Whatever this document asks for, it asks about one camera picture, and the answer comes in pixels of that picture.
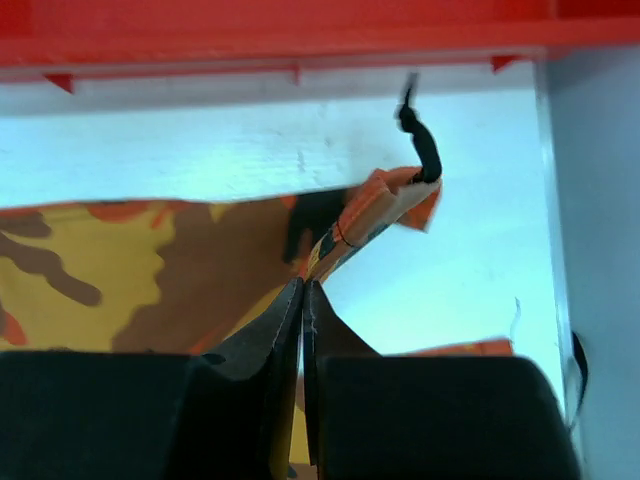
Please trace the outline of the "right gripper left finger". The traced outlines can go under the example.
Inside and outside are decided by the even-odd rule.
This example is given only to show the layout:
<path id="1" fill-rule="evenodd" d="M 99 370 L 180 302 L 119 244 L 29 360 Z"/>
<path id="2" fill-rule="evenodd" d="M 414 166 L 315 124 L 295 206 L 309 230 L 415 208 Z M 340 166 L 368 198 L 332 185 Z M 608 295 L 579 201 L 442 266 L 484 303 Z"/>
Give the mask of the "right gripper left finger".
<path id="1" fill-rule="evenodd" d="M 5 479 L 283 479 L 303 282 L 201 355 L 1 356 Z"/>

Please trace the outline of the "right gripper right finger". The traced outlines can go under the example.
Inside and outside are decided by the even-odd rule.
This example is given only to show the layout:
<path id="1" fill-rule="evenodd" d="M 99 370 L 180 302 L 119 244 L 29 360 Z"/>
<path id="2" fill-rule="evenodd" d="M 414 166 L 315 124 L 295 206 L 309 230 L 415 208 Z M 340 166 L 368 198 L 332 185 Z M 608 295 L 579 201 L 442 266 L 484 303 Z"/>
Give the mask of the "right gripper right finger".
<path id="1" fill-rule="evenodd" d="M 311 463 L 322 479 L 577 479 L 554 392 L 515 356 L 383 356 L 305 288 Z"/>

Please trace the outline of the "orange camouflage trousers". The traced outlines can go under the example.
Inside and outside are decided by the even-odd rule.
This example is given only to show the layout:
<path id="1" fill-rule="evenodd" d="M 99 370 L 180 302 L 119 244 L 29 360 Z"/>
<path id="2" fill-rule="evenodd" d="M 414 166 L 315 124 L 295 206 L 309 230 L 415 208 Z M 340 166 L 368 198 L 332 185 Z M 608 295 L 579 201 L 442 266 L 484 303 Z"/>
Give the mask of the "orange camouflage trousers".
<path id="1" fill-rule="evenodd" d="M 424 227 L 441 164 L 412 105 L 397 117 L 417 167 L 358 187 L 211 205 L 62 204 L 1 214 L 5 352 L 201 355 L 261 315 L 292 280 L 322 282 L 390 225 Z"/>

